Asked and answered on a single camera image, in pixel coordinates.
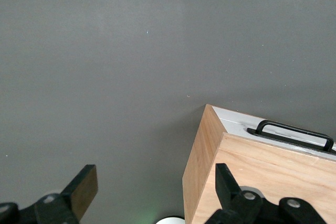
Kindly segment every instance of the gray background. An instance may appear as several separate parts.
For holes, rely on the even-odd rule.
[[[336,137],[336,0],[0,0],[0,201],[96,164],[82,223],[183,215],[207,103]]]

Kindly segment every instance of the wooden side panel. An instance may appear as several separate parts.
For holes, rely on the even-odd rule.
[[[186,224],[192,222],[223,132],[216,112],[207,104],[182,179]]]
[[[283,197],[302,198],[327,223],[336,219],[335,161],[224,133],[192,224],[203,224],[220,208],[216,163],[226,163],[240,186],[258,188],[274,204]]]

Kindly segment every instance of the white round object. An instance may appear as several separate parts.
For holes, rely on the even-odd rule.
[[[160,220],[156,224],[185,224],[185,221],[178,217],[168,217]]]

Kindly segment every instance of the screw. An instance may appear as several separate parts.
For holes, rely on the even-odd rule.
[[[8,209],[9,209],[9,205],[0,207],[0,213],[5,212],[5,211],[7,211]]]
[[[244,197],[248,200],[254,200],[256,198],[256,196],[250,192],[244,193]]]
[[[294,208],[299,208],[301,206],[300,203],[294,199],[287,200],[287,204]]]
[[[54,199],[55,199],[54,196],[52,196],[52,195],[48,195],[48,196],[43,200],[43,203],[48,204],[48,203],[50,203],[50,202],[53,202]]]

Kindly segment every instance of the wooden drawer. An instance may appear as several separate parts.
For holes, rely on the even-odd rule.
[[[216,163],[226,163],[240,186],[258,188],[270,202],[302,198],[327,223],[336,223],[336,156],[246,131],[262,120],[206,105],[183,175],[186,224],[203,224],[221,208],[215,191]],[[278,133],[302,137],[286,130]],[[321,144],[309,136],[305,141]]]

